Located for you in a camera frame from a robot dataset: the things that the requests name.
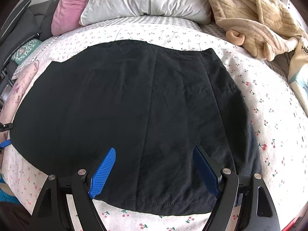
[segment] black skirt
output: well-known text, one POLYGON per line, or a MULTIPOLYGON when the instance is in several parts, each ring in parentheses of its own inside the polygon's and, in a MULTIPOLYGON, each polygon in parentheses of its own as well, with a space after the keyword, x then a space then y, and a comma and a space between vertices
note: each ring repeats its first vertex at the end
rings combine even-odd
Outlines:
POLYGON ((90 170, 114 147, 96 199, 137 212, 212 210, 215 198, 192 159, 196 145, 239 175, 261 173, 247 106, 212 49, 132 40, 88 47, 48 66, 13 124, 13 146, 48 175, 90 170))

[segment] mattress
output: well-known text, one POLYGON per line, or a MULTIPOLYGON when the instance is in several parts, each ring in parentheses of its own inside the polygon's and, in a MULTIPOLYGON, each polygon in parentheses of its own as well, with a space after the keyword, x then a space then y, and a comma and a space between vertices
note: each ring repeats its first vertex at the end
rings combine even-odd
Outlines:
MULTIPOLYGON (((116 40, 147 41, 183 51, 213 48, 244 95, 258 141, 263 178, 283 228, 308 199, 305 187, 308 118, 282 74, 221 38, 203 33, 197 24, 185 19, 150 16, 114 19, 46 40, 18 67, 14 78, 31 61, 39 60, 38 71, 25 96, 51 61, 63 62, 88 46, 116 40)), ((12 145, 4 151, 2 172, 16 197, 32 213, 47 175, 29 164, 12 145)), ((75 229, 81 230, 71 196, 68 202, 75 229)), ((94 200, 94 205, 108 230, 121 230, 124 226, 130 230, 202 230, 209 216, 155 216, 118 209, 102 201, 94 200)), ((234 209, 230 230, 236 223, 238 210, 234 209)))

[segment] white bed sheet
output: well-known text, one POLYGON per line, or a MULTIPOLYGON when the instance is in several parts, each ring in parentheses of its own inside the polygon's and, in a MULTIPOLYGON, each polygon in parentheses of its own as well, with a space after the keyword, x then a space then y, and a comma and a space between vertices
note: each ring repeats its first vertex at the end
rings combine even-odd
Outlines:
MULTIPOLYGON (((244 95, 260 148, 263 177, 283 228, 308 200, 306 114, 285 80, 263 61, 252 58, 243 48, 201 32, 190 21, 178 18, 166 20, 170 19, 147 16, 115 19, 53 37, 28 57, 24 65, 16 70, 15 77, 32 60, 40 61, 26 95, 51 61, 66 61, 88 46, 102 42, 133 39, 178 50, 213 48, 244 95)), ((47 175, 24 160, 12 145, 4 151, 2 171, 14 194, 32 213, 47 175)), ((69 205, 75 229, 81 230, 71 197, 69 205)), ((155 216, 118 209, 102 201, 95 201, 95 206, 110 231, 123 227, 127 230, 202 230, 209 216, 155 216)), ((237 213, 238 209, 235 209, 232 225, 237 220, 237 213)))

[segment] red object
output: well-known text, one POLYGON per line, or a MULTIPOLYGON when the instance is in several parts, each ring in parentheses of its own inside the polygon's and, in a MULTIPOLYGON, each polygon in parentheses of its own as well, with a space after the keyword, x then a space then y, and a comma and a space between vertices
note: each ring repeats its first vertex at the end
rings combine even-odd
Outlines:
POLYGON ((295 222, 296 222, 296 218, 294 218, 292 221, 290 221, 290 223, 282 231, 289 231, 290 228, 294 225, 295 222))

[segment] cherry print sheet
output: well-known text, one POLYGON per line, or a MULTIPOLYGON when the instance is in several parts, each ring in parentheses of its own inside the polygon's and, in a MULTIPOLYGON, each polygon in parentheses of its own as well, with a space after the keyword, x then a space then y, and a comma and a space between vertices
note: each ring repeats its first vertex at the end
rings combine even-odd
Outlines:
MULTIPOLYGON (((276 206, 281 228, 285 227, 308 200, 308 118, 285 77, 263 61, 252 58, 243 48, 203 33, 188 20, 164 20, 164 17, 142 17, 140 21, 135 18, 115 19, 50 38, 45 47, 30 55, 19 67, 15 77, 31 61, 39 61, 38 71, 25 96, 51 61, 63 62, 88 46, 116 40, 147 41, 183 51, 213 48, 244 95, 258 140, 263 178, 276 206)), ((24 160, 12 145, 5 148, 2 172, 16 197, 32 213, 47 175, 24 160)), ((71 196, 68 199, 75 229, 82 230, 73 199, 71 196)), ((110 231, 128 227, 129 230, 197 231, 202 230, 209 216, 155 216, 118 209, 102 201, 94 203, 110 231)), ((229 230, 234 229, 232 226, 237 221, 238 210, 234 210, 229 230)))

